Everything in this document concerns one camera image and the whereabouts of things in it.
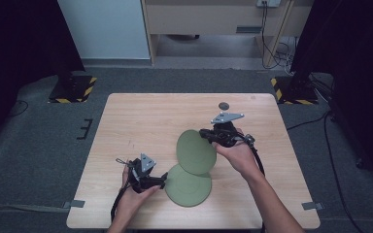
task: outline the warning stripe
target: warning stripe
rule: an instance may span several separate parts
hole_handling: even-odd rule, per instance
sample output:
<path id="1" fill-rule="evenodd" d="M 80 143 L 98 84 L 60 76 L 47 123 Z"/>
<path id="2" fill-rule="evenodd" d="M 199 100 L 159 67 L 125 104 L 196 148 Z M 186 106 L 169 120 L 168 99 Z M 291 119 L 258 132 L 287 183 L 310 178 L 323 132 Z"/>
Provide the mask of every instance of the warning stripe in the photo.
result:
<path id="1" fill-rule="evenodd" d="M 311 105 L 311 104 L 317 104 L 317 101 L 308 101 L 308 100 L 293 100 L 288 101 L 283 99 L 283 93 L 277 86 L 277 80 L 271 79 L 272 86 L 274 86 L 275 93 L 277 95 L 277 101 L 280 104 L 303 104 L 303 105 Z"/>
<path id="2" fill-rule="evenodd" d="M 87 98 L 89 98 L 90 92 L 92 92 L 92 90 L 93 90 L 93 86 L 95 85 L 96 79 L 97 78 L 95 78 L 95 77 L 92 77 L 92 79 L 90 79 L 90 82 L 87 85 L 87 88 L 85 90 L 85 94 L 82 98 L 78 98 L 78 99 L 58 98 L 58 99 L 50 100 L 49 103 L 69 104 L 69 103 L 85 102 L 87 100 Z"/>

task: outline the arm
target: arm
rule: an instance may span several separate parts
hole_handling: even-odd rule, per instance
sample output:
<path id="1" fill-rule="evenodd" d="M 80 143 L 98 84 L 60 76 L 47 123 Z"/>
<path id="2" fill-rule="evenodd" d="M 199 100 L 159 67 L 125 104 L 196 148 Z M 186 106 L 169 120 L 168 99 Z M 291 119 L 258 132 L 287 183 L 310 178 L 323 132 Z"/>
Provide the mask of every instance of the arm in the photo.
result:
<path id="1" fill-rule="evenodd" d="M 122 173 L 122 185 L 125 185 L 128 178 L 128 167 Z M 112 222 L 108 233 L 123 233 L 131 219 L 136 215 L 139 208 L 147 199 L 159 190 L 159 185 L 150 187 L 142 193 L 137 193 L 129 187 L 119 200 L 116 216 Z"/>
<path id="2" fill-rule="evenodd" d="M 223 155 L 247 181 L 265 223 L 265 228 L 269 233 L 304 232 L 259 171 L 253 152 L 248 145 L 237 143 L 232 148 L 225 148 L 217 143 L 213 143 L 213 145 L 216 151 Z"/>

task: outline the yellow black hazard tape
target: yellow black hazard tape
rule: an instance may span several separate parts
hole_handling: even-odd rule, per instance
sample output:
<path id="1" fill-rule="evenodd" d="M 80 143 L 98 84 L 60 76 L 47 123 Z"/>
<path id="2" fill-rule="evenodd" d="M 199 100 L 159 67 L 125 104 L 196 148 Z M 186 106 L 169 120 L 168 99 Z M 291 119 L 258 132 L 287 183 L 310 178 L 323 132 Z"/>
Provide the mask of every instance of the yellow black hazard tape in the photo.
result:
<path id="1" fill-rule="evenodd" d="M 303 104 L 303 105 L 311 105 L 311 104 L 317 104 L 318 101 L 311 101 L 311 100 L 286 100 L 283 98 L 283 92 L 280 90 L 280 88 L 277 85 L 276 79 L 271 79 L 271 83 L 274 86 L 275 94 L 277 96 L 277 101 L 279 104 Z"/>
<path id="2" fill-rule="evenodd" d="M 87 100 L 87 98 L 89 98 L 90 92 L 92 92 L 92 89 L 93 89 L 93 86 L 95 85 L 96 79 L 97 78 L 92 77 L 89 80 L 89 83 L 87 84 L 86 89 L 85 89 L 85 93 L 82 97 L 80 97 L 80 98 L 64 98 L 64 97 L 60 96 L 59 98 L 50 99 L 49 103 L 68 104 L 68 103 L 82 103 L 82 102 L 85 102 Z"/>

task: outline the green circular object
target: green circular object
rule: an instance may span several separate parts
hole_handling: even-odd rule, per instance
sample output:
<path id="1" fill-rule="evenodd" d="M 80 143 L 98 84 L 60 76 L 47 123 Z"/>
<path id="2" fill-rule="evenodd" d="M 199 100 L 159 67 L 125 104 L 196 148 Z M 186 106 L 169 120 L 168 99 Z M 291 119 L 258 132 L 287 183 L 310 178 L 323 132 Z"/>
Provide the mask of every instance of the green circular object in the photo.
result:
<path id="1" fill-rule="evenodd" d="M 212 187 L 209 173 L 192 175 L 186 172 L 180 164 L 169 170 L 165 183 L 165 191 L 168 197 L 183 207 L 193 207 L 201 204 L 210 195 Z"/>
<path id="2" fill-rule="evenodd" d="M 177 157 L 184 170 L 200 175 L 214 167 L 217 152 L 208 140 L 201 138 L 198 131 L 187 130 L 178 139 Z"/>

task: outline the power outlet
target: power outlet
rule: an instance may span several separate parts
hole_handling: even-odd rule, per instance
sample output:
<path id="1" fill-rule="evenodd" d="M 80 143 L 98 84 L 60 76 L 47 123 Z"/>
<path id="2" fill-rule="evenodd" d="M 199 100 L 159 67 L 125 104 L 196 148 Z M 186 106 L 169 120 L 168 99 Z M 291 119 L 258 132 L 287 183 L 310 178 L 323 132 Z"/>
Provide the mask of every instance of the power outlet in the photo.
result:
<path id="1" fill-rule="evenodd" d="M 263 8 L 265 6 L 264 2 L 269 8 L 277 8 L 280 6 L 281 0 L 257 0 L 256 6 Z"/>

